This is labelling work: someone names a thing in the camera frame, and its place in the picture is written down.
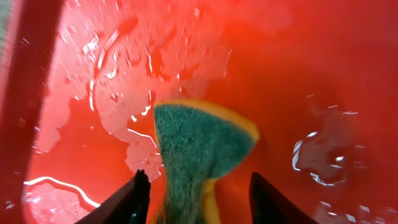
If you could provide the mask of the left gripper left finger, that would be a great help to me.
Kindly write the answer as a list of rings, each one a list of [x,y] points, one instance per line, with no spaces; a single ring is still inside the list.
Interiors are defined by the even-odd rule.
[[[150,202],[150,182],[144,170],[76,224],[145,224]]]

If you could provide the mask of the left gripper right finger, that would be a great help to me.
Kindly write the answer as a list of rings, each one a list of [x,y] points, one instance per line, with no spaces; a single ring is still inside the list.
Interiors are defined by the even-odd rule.
[[[249,201],[253,224],[317,224],[258,172],[251,174]]]

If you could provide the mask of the orange green scrub sponge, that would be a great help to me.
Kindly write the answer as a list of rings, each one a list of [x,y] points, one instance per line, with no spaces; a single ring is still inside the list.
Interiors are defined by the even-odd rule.
[[[156,103],[154,125],[166,186],[151,223],[219,223],[215,185],[250,154],[257,126],[223,106],[190,99]]]

